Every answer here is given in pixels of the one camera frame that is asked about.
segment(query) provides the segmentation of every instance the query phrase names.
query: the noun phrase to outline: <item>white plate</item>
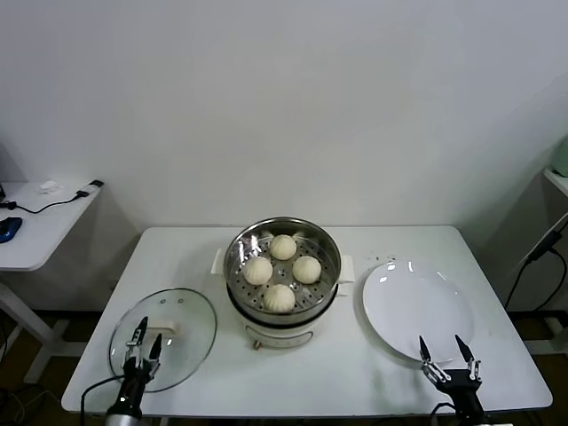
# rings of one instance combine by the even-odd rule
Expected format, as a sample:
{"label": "white plate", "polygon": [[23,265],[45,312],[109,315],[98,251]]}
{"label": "white plate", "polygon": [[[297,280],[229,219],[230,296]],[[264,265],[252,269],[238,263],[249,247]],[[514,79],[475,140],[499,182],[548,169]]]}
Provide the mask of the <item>white plate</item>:
{"label": "white plate", "polygon": [[420,335],[435,362],[458,356],[455,335],[465,343],[473,338],[473,314],[462,292],[440,272],[412,261],[392,261],[371,272],[363,306],[378,335],[412,359],[421,359]]}

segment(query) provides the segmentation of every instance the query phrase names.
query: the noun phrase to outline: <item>computer mouse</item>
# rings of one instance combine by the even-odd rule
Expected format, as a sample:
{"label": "computer mouse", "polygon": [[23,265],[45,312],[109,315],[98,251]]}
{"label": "computer mouse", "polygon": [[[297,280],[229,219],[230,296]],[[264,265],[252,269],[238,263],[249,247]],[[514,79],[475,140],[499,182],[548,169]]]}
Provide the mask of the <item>computer mouse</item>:
{"label": "computer mouse", "polygon": [[21,217],[7,217],[0,221],[0,244],[8,242],[20,229],[23,220]]}

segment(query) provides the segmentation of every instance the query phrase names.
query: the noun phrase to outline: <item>stainless steel pot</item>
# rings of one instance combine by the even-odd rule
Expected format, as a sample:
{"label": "stainless steel pot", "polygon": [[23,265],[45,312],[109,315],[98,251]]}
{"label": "stainless steel pot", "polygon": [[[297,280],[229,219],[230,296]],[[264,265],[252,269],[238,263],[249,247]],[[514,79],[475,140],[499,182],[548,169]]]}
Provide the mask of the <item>stainless steel pot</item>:
{"label": "stainless steel pot", "polygon": [[[277,235],[290,235],[297,246],[289,260],[271,257],[270,242]],[[272,263],[273,274],[267,284],[251,286],[242,275],[245,262],[263,256]],[[294,279],[292,264],[300,256],[313,256],[321,263],[321,277],[315,284]],[[274,217],[244,229],[229,245],[225,254],[224,276],[233,305],[247,319],[264,327],[299,327],[318,318],[332,304],[337,293],[341,256],[333,239],[319,226],[293,217]],[[275,313],[264,307],[264,292],[274,284],[288,285],[295,293],[291,312]]]}

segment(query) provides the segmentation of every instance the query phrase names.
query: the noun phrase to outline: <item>pot handle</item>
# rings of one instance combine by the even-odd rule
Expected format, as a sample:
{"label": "pot handle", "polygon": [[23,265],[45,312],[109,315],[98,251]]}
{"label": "pot handle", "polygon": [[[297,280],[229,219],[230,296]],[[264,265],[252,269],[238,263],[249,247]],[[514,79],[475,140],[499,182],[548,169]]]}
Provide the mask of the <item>pot handle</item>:
{"label": "pot handle", "polygon": [[218,248],[215,254],[215,259],[213,259],[213,265],[211,266],[211,275],[221,275],[223,276],[223,260],[225,258],[225,251]]}

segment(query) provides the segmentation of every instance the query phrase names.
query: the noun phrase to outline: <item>glass lid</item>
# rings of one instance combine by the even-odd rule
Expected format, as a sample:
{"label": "glass lid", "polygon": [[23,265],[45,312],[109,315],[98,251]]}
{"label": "glass lid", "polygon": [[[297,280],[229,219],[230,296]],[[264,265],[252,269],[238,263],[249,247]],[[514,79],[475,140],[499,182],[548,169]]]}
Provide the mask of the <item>glass lid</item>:
{"label": "glass lid", "polygon": [[114,329],[108,360],[114,375],[122,374],[126,342],[140,321],[148,317],[141,354],[148,359],[156,337],[162,334],[160,368],[146,392],[164,391],[182,383],[207,358],[217,332],[217,315],[211,302],[188,288],[158,291],[126,312]]}

